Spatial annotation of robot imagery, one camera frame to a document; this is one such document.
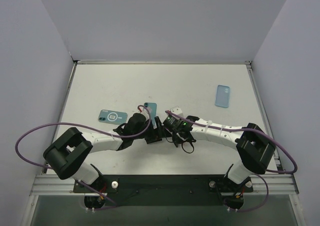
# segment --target white table surface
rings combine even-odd
[[[227,109],[215,106],[219,84],[230,87]],[[185,117],[195,115],[231,126],[252,122],[265,130],[245,65],[79,64],[61,121],[108,131],[117,125],[98,121],[102,109],[126,112],[129,118],[145,102],[157,104],[161,121],[165,110],[179,106]],[[57,136],[68,128],[59,126]],[[194,147],[187,154],[166,140],[150,145],[136,140],[123,151],[92,153],[85,161],[103,174],[187,175],[225,174],[240,158],[237,151],[219,144],[197,141]],[[277,169],[274,159],[268,168]]]

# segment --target light blue phone case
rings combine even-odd
[[[157,104],[151,103],[151,102],[146,102],[144,104],[144,106],[146,108],[148,108],[148,110],[150,111],[152,124],[153,124],[153,126],[155,126],[156,125],[155,116],[156,116],[156,113],[157,113],[156,112],[157,111]]]
[[[222,108],[228,108],[230,99],[230,87],[225,85],[218,85],[216,91],[215,105]]]
[[[128,114],[125,112],[118,112],[114,110],[100,111],[98,120],[102,123],[120,125],[127,121]]]

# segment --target screw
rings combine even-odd
[[[252,187],[252,182],[251,181],[246,182],[245,186],[247,186],[248,188],[251,188]]]
[[[113,181],[112,183],[111,183],[111,187],[113,188],[113,189],[116,189],[116,188],[118,188],[118,182],[117,181]]]
[[[215,181],[210,181],[209,186],[210,186],[210,188],[214,188],[216,186]]]

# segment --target glass panel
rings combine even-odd
[[[259,204],[264,196],[246,196],[243,208]],[[260,209],[250,213],[228,213],[224,206],[212,207],[119,207],[100,212],[85,212],[83,196],[39,196],[32,226],[82,225],[237,225],[296,226],[288,195],[271,195]]]

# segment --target white wall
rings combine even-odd
[[[287,0],[253,61],[274,137],[289,150],[309,225],[320,222],[320,1]],[[288,160],[282,162],[292,169]]]
[[[285,0],[42,0],[74,59],[252,60]]]
[[[18,158],[15,141],[30,128],[57,121],[72,65],[41,0],[0,0],[1,225],[20,224],[39,170]],[[43,162],[53,131],[31,135],[21,152]]]

